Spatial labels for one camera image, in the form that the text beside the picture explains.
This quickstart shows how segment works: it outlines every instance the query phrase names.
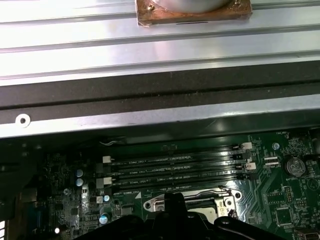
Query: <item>capacitor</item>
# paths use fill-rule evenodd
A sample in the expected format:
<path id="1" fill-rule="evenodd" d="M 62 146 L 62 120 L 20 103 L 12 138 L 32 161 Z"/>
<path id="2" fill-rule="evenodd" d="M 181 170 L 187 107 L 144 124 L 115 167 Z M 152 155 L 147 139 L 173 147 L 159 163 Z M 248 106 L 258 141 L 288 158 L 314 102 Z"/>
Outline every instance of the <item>capacitor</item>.
<path id="1" fill-rule="evenodd" d="M 110 218 L 110 215 L 108 213 L 108 208 L 106 206 L 103 206 L 100 208 L 100 218 L 99 218 L 99 223 L 104 225 L 108 222 Z"/>
<path id="2" fill-rule="evenodd" d="M 306 164 L 297 157 L 291 157 L 284 162 L 284 170 L 292 177 L 300 178 L 306 173 Z"/>
<path id="3" fill-rule="evenodd" d="M 82 180 L 82 178 L 78 178 L 78 179 L 75 181 L 75 185 L 76 185 L 77 187 L 81 187 L 83 184 L 84 184 L 84 181 Z"/>
<path id="4" fill-rule="evenodd" d="M 110 200 L 110 196 L 109 195 L 103 196 L 103 201 L 104 202 L 109 202 L 109 200 Z"/>
<path id="5" fill-rule="evenodd" d="M 100 223 L 100 224 L 104 225 L 104 224 L 106 224 L 107 222 L 108 222 L 108 217 L 107 217 L 106 215 L 100 216 L 100 218 L 99 218 L 99 223 Z"/>
<path id="6" fill-rule="evenodd" d="M 78 169 L 78 170 L 75 172 L 75 175 L 76 175 L 78 178 L 81 178 L 81 177 L 84 175 L 84 171 L 82 171 L 81 169 Z"/>

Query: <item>green circuit board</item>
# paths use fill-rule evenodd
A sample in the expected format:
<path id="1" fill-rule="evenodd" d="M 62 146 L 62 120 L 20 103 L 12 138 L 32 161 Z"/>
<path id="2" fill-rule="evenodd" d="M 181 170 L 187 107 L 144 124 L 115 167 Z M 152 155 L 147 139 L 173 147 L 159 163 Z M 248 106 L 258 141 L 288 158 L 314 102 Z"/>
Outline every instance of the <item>green circuit board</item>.
<path id="1" fill-rule="evenodd" d="M 237 148 L 243 143 L 251 147 Z M 219 159 L 212 152 L 219 153 Z M 73 154 L 50 154 L 46 174 L 51 194 L 44 200 L 51 216 L 47 229 L 64 224 L 63 238 L 74 239 L 125 215 L 149 219 L 152 214 L 145 204 L 161 194 L 223 186 L 241 192 L 236 202 L 239 220 L 287 240 L 298 240 L 297 228 L 317 229 L 320 223 L 320 168 L 316 159 L 306 158 L 312 154 L 307 130 L 101 144 Z M 284 166 L 292 158 L 303 160 L 303 168 L 289 165 L 295 175 Z M 247 163 L 255 167 L 243 168 Z M 75 184 L 78 169 L 83 170 L 81 186 Z M 101 187 L 98 179 L 102 178 L 109 182 Z"/>
<path id="2" fill-rule="evenodd" d="M 178 192 L 189 188 L 214 188 L 228 186 L 242 192 L 243 197 L 237 203 L 238 217 L 285 239 L 298 239 L 294 229 L 312 227 L 320 223 L 320 170 L 314 160 L 306 162 L 307 175 L 292 177 L 283 169 L 282 161 L 286 156 L 303 156 L 313 153 L 312 140 L 308 134 L 295 134 L 287 131 L 238 135 L 206 139 L 194 139 L 177 142 L 152 143 L 136 146 L 117 146 L 107 149 L 113 159 L 123 159 L 129 155 L 149 155 L 168 151 L 199 150 L 213 146 L 226 146 L 251 142 L 252 161 L 256 163 L 256 180 L 229 180 L 218 183 L 188 184 L 177 189 L 137 190 L 119 192 L 112 196 L 123 205 L 134 204 L 132 213 L 144 219 L 148 212 L 143 202 L 168 190 Z M 279 164 L 267 164 L 268 158 L 278 157 Z"/>

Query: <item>integrated circuit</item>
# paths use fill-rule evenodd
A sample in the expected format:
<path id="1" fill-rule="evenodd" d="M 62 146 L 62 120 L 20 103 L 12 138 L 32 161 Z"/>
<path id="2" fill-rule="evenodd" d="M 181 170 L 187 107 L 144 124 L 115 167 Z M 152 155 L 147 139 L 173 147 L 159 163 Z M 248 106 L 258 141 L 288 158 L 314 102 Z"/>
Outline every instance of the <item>integrated circuit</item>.
<path id="1" fill-rule="evenodd" d="M 275 210 L 275 216 L 278 226 L 286 226 L 292 224 L 291 211 L 288 207 L 277 208 Z"/>

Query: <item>chip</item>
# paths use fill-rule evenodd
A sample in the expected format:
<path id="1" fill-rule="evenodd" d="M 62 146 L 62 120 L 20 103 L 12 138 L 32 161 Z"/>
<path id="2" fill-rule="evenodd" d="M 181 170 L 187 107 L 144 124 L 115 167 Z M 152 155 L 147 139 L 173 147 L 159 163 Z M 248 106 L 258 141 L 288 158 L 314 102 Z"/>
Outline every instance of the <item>chip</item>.
<path id="1" fill-rule="evenodd" d="M 132 214 L 132 207 L 131 206 L 124 206 L 122 208 L 122 215 L 131 215 Z"/>
<path id="2" fill-rule="evenodd" d="M 54 205 L 54 209 L 57 210 L 57 211 L 61 211 L 64 209 L 64 205 L 62 203 L 56 203 Z"/>
<path id="3" fill-rule="evenodd" d="M 122 214 L 122 211 L 120 208 L 117 208 L 113 211 L 113 214 L 116 215 L 116 216 L 120 216 Z"/>
<path id="4" fill-rule="evenodd" d="M 71 215 L 72 216 L 78 215 L 78 208 L 72 208 L 71 209 Z"/>
<path id="5" fill-rule="evenodd" d="M 278 208 L 275 210 L 276 221 L 278 226 L 285 226 L 292 224 L 291 212 L 288 207 Z"/>

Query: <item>electrolytic capacitor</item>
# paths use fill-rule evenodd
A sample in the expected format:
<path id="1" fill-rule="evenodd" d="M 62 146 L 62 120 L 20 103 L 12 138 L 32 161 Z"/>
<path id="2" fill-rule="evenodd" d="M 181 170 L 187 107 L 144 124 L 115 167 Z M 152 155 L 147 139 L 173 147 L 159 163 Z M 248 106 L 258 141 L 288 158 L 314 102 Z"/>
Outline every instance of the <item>electrolytic capacitor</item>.
<path id="1" fill-rule="evenodd" d="M 109 218 L 110 218 L 110 215 L 107 213 L 108 211 L 108 208 L 103 206 L 101 209 L 100 209 L 100 218 L 99 218 L 99 223 L 104 225 L 108 222 Z"/>
<path id="2" fill-rule="evenodd" d="M 78 178 L 78 179 L 75 181 L 75 185 L 76 185 L 77 187 L 81 187 L 83 184 L 84 184 L 84 181 L 82 180 L 82 178 Z"/>
<path id="3" fill-rule="evenodd" d="M 81 169 L 78 169 L 78 170 L 75 172 L 75 175 L 76 175 L 78 178 L 81 178 L 81 177 L 84 175 L 84 171 L 82 171 Z"/>

